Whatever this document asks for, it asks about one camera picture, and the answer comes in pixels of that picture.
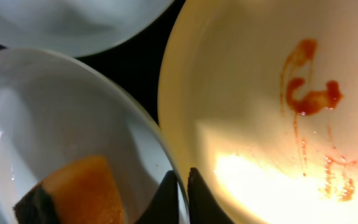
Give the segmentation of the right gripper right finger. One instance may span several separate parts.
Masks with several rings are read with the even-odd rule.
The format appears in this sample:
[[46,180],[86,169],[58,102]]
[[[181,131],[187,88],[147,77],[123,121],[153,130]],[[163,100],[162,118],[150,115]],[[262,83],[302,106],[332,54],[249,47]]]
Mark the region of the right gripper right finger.
[[219,206],[199,170],[192,167],[188,177],[188,206],[191,224],[233,224]]

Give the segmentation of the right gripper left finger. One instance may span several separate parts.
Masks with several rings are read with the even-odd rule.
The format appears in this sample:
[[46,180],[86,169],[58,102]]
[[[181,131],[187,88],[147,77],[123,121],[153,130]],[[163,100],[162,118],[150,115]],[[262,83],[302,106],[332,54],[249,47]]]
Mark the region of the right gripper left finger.
[[179,224],[178,183],[174,171],[168,171],[153,199],[135,224]]

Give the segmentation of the orange green scrub sponge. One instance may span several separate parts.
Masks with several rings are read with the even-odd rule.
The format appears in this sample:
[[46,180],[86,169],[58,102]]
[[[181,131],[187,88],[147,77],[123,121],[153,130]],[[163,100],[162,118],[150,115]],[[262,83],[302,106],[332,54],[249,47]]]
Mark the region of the orange green scrub sponge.
[[19,224],[124,223],[124,207],[107,160],[89,156],[56,170],[13,207]]

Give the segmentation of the yellow plate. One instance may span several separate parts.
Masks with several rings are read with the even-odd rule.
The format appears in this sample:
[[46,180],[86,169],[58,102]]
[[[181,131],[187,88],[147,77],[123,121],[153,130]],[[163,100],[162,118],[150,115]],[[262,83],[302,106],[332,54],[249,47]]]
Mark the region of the yellow plate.
[[186,1],[158,119],[234,223],[358,223],[358,0]]

